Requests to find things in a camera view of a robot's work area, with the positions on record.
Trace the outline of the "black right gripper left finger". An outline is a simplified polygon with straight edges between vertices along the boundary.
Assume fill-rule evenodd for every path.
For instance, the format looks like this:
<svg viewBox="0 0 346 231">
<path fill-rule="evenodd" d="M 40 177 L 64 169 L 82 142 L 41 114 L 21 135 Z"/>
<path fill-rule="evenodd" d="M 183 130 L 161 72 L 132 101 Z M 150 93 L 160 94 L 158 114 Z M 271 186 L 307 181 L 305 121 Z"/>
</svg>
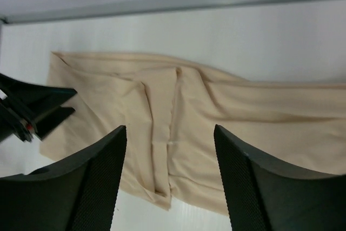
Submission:
<svg viewBox="0 0 346 231">
<path fill-rule="evenodd" d="M 1 178 L 1 230 L 110 230 L 126 147 L 119 126 L 60 161 Z"/>
</svg>

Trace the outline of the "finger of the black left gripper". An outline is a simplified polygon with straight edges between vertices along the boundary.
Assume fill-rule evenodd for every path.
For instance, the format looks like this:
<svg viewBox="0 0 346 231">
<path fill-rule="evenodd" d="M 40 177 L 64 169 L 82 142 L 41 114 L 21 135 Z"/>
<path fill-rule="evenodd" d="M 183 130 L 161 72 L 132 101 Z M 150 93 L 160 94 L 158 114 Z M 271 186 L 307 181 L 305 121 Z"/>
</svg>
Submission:
<svg viewBox="0 0 346 231">
<path fill-rule="evenodd" d="M 75 112 L 72 107 L 58 107 L 44 115 L 37 123 L 35 135 L 41 141 L 49 136 L 60 124 Z"/>
<path fill-rule="evenodd" d="M 62 106 L 77 94 L 73 88 L 50 87 L 18 81 L 1 74 L 1 90 L 7 102 L 30 112 L 47 112 Z"/>
</svg>

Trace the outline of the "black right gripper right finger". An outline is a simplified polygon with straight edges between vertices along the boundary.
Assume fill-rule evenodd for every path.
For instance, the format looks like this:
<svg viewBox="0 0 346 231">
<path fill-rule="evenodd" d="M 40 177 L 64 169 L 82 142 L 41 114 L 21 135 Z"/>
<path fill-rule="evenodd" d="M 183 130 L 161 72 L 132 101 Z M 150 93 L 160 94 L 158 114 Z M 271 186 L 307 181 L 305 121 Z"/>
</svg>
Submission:
<svg viewBox="0 0 346 231">
<path fill-rule="evenodd" d="M 232 230 L 345 230 L 345 176 L 278 159 L 220 125 L 214 143 Z"/>
</svg>

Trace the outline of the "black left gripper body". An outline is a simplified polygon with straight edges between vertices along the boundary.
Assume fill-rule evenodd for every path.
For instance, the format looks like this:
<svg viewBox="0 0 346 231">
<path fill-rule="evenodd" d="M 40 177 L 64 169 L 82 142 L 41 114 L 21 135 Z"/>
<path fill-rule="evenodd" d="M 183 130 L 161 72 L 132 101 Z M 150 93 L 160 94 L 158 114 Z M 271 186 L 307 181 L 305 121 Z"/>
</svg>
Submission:
<svg viewBox="0 0 346 231">
<path fill-rule="evenodd" d="M 37 130 L 32 108 L 34 95 L 28 90 L 1 89 L 1 121 L 23 142 L 31 142 Z"/>
</svg>

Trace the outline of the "beige trousers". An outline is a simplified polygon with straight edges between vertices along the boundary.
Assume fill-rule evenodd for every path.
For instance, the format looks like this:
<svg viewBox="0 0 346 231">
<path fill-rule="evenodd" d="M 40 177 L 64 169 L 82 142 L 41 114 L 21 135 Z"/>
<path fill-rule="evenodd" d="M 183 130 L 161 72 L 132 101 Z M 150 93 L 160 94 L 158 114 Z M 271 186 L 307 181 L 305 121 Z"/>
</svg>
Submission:
<svg viewBox="0 0 346 231">
<path fill-rule="evenodd" d="M 166 210 L 175 197 L 227 214 L 218 124 L 281 160 L 345 173 L 344 84 L 252 82 L 170 56 L 100 52 L 53 53 L 48 84 L 77 95 L 41 154 L 61 160 L 124 125 L 120 188 Z"/>
</svg>

